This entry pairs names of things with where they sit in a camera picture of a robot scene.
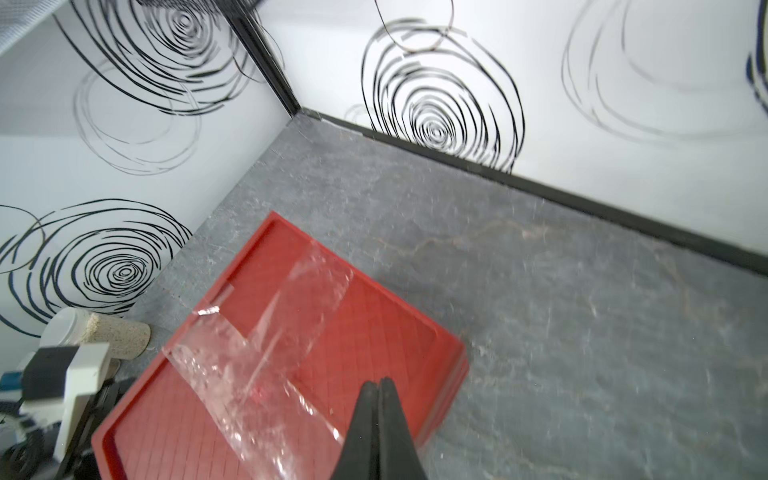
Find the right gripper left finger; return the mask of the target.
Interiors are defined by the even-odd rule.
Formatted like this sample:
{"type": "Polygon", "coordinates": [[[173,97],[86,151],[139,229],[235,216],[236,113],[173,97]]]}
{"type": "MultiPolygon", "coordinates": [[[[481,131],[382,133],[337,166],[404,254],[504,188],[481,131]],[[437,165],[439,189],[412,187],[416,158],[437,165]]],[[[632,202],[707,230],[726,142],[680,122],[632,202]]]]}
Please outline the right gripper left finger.
{"type": "Polygon", "coordinates": [[[359,392],[331,480],[379,478],[379,387],[366,381],[359,392]]]}

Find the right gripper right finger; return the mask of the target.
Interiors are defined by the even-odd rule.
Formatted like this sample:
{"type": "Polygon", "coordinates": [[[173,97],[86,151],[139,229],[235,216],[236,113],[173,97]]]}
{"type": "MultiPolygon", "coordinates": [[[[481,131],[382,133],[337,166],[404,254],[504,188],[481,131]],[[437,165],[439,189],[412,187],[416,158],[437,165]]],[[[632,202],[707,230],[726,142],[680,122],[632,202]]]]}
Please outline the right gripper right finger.
{"type": "Polygon", "coordinates": [[[394,381],[379,384],[378,474],[384,480],[427,480],[394,381]]]}

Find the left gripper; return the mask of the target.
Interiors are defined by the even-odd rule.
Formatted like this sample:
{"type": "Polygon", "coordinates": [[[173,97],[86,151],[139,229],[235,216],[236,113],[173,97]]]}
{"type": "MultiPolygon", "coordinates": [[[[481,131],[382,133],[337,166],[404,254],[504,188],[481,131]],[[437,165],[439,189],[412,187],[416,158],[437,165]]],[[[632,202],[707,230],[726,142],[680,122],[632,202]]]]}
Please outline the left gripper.
{"type": "Polygon", "coordinates": [[[59,464],[55,475],[56,480],[101,478],[91,437],[134,382],[134,377],[119,381],[108,380],[106,385],[88,401],[64,459],[59,464]]]}

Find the red drawer cabinet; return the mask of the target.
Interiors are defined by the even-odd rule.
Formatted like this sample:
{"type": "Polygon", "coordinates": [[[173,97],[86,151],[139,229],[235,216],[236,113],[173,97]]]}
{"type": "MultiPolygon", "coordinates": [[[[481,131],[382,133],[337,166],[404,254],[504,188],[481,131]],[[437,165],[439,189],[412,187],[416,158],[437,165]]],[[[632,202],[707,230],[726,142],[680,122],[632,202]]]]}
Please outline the red drawer cabinet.
{"type": "Polygon", "coordinates": [[[469,371],[446,328],[271,213],[94,433],[105,479],[330,479],[366,381],[417,453],[469,371]]]}

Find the translucent plastic cup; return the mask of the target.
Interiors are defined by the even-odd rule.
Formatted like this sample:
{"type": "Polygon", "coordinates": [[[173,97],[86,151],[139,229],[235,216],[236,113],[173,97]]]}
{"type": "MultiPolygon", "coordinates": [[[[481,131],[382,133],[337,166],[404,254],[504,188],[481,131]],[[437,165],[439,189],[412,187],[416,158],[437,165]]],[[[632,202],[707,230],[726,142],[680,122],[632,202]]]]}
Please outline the translucent plastic cup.
{"type": "Polygon", "coordinates": [[[39,346],[107,343],[112,358],[133,360],[146,350],[150,338],[151,327],[146,323],[66,307],[48,322],[39,346]]]}

